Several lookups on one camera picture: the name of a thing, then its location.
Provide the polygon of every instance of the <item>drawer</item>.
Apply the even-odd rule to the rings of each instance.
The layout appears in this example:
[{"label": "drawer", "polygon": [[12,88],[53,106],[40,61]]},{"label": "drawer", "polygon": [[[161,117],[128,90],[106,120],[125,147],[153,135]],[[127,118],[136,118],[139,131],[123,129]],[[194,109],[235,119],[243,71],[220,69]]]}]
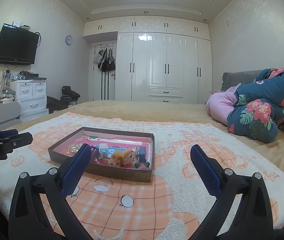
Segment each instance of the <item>drawer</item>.
[{"label": "drawer", "polygon": [[181,104],[182,98],[174,98],[174,97],[153,97],[149,96],[149,102],[162,102],[162,103],[175,103]]},{"label": "drawer", "polygon": [[33,83],[33,96],[40,97],[47,95],[47,84],[45,82]]},{"label": "drawer", "polygon": [[47,97],[46,96],[36,97],[36,98],[18,99],[17,101],[21,106],[20,115],[42,110],[47,107]]},{"label": "drawer", "polygon": [[183,97],[182,89],[150,87],[150,96]]},{"label": "drawer", "polygon": [[31,121],[34,119],[37,119],[39,117],[43,117],[49,114],[49,109],[42,109],[39,111],[35,111],[29,114],[23,114],[19,116],[19,119],[21,120],[21,122],[27,122],[27,121]]},{"label": "drawer", "polygon": [[18,83],[15,91],[17,99],[32,98],[33,97],[33,84],[32,83]]}]

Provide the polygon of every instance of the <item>wardrobe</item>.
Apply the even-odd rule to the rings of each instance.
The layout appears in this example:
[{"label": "wardrobe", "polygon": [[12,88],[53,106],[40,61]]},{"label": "wardrobe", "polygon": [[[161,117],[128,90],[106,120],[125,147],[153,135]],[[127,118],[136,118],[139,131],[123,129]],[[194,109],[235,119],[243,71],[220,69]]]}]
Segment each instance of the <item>wardrobe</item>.
[{"label": "wardrobe", "polygon": [[86,23],[83,35],[103,32],[117,32],[116,101],[208,100],[212,59],[207,24],[172,17],[116,17]]}]

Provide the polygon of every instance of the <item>metal screw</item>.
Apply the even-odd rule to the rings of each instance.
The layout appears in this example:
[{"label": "metal screw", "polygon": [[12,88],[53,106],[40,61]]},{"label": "metal screw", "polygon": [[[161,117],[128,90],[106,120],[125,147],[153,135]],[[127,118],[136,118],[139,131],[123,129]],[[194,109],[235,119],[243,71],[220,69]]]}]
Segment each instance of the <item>metal screw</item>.
[{"label": "metal screw", "polygon": [[262,175],[261,175],[260,173],[258,173],[258,172],[255,173],[254,176],[255,176],[257,179],[261,179],[261,178],[262,178]]},{"label": "metal screw", "polygon": [[26,176],[27,176],[27,173],[26,173],[26,172],[23,172],[23,173],[20,174],[20,178],[21,178],[21,179],[24,179]]},{"label": "metal screw", "polygon": [[233,171],[231,169],[225,169],[224,173],[231,176],[233,174]]},{"label": "metal screw", "polygon": [[49,170],[49,174],[54,175],[58,172],[57,168],[52,168]]}]

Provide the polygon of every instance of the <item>gray headboard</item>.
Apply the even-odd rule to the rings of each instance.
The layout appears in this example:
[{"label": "gray headboard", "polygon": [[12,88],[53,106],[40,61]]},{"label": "gray headboard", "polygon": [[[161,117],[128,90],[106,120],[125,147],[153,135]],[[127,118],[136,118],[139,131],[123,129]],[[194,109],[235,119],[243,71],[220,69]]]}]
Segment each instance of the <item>gray headboard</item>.
[{"label": "gray headboard", "polygon": [[251,83],[260,72],[261,70],[252,70],[252,71],[244,71],[237,73],[225,72],[222,78],[223,79],[222,90],[227,90],[230,87],[234,87],[238,83],[245,83],[245,84]]}]

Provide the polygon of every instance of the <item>cardboard tray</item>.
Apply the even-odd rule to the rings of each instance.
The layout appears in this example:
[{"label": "cardboard tray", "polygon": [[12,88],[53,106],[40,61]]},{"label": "cardboard tray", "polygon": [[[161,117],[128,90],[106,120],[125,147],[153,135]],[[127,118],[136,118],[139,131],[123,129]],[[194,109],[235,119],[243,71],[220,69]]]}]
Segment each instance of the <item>cardboard tray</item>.
[{"label": "cardboard tray", "polygon": [[118,130],[107,130],[107,129],[98,129],[98,128],[89,128],[81,127],[80,129],[74,131],[68,136],[64,137],[57,143],[53,144],[48,148],[49,155],[52,161],[56,163],[62,163],[65,159],[69,158],[68,156],[59,153],[63,149],[71,145],[76,139],[82,137],[83,135],[87,136],[97,136],[103,138],[113,138],[116,135],[119,138],[141,138],[148,139],[148,142],[151,144],[151,169],[130,169],[130,168],[119,168],[107,165],[101,165],[98,163],[90,162],[85,170],[87,173],[95,174],[98,176],[104,176],[113,179],[123,179],[129,181],[137,182],[151,182],[151,175],[154,169],[154,134],[152,133],[141,133],[141,132],[129,132],[129,131],[118,131]]}]

